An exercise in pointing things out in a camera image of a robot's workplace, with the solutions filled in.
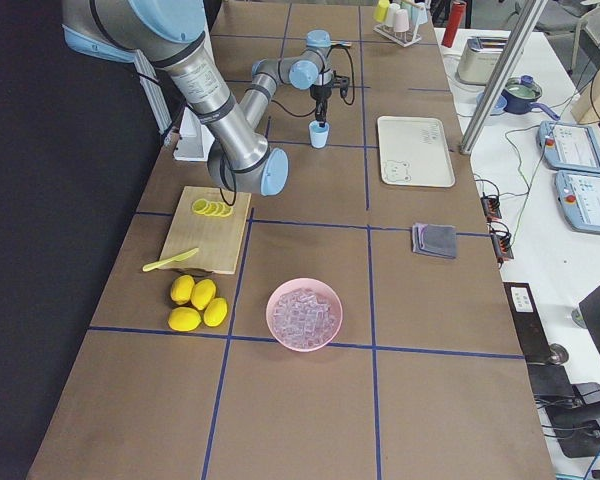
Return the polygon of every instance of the blue and white control panel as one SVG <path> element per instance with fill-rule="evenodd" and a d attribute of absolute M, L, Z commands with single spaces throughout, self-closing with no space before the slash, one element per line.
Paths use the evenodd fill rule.
<path fill-rule="evenodd" d="M 600 174 L 559 170 L 555 182 L 558 200 L 573 229 L 600 234 Z"/>
<path fill-rule="evenodd" d="M 591 126 L 544 121 L 538 143 L 554 170 L 600 173 L 600 147 Z"/>

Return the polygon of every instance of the pot handle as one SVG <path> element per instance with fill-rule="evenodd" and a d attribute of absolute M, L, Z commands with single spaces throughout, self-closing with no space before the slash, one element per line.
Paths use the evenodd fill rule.
<path fill-rule="evenodd" d="M 556 112 L 554 112 L 553 110 L 551 110 L 551 108 L 549 108 L 544 103 L 531 102 L 529 104 L 529 106 L 531 108 L 539 108 L 544 113 L 546 113 L 547 115 L 549 115 L 549 117 L 551 117 L 551 120 L 556 120 L 556 121 L 560 120 L 560 115 L 558 115 Z"/>

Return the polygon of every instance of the blue cable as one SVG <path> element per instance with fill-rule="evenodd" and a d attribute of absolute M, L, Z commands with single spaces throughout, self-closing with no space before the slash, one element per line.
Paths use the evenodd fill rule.
<path fill-rule="evenodd" d="M 600 450 L 598 450 L 598 453 L 596 453 L 596 456 L 593 457 L 593 460 L 589 464 L 589 468 L 587 469 L 586 473 L 584 474 L 584 477 L 576 477 L 574 475 L 563 475 L 562 473 L 556 473 L 556 479 L 558 479 L 558 480 L 587 480 L 587 477 L 589 477 L 591 470 L 593 470 L 593 466 L 595 465 L 595 463 L 598 461 L 599 458 L 600 458 Z"/>

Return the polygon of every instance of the red pepper grinder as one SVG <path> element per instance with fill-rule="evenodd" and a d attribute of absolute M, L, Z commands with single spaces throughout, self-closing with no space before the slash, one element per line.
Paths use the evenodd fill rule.
<path fill-rule="evenodd" d="M 461 0 L 454 0 L 451 3 L 451 13 L 449 14 L 449 21 L 447 22 L 447 28 L 444 31 L 442 37 L 442 45 L 451 48 L 453 45 L 453 39 L 456 38 L 456 32 L 460 26 L 460 21 L 467 9 L 467 4 Z"/>

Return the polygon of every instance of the white tray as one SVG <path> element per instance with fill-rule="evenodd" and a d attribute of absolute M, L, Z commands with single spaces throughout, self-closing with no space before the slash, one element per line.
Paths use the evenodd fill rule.
<path fill-rule="evenodd" d="M 389 185 L 451 187 L 455 183 L 442 122 L 379 117 L 380 173 Z"/>

